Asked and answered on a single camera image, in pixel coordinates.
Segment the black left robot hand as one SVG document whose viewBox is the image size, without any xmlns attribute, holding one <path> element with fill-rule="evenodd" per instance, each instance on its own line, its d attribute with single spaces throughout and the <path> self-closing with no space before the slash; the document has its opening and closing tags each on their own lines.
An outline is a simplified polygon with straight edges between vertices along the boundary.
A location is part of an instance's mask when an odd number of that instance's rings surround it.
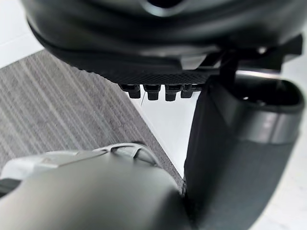
<svg viewBox="0 0 307 230">
<path fill-rule="evenodd" d="M 24 0 L 51 54 L 131 98 L 199 92 L 184 201 L 200 230 L 247 230 L 272 197 L 299 135 L 304 97 L 280 78 L 302 54 L 304 0 Z"/>
</svg>

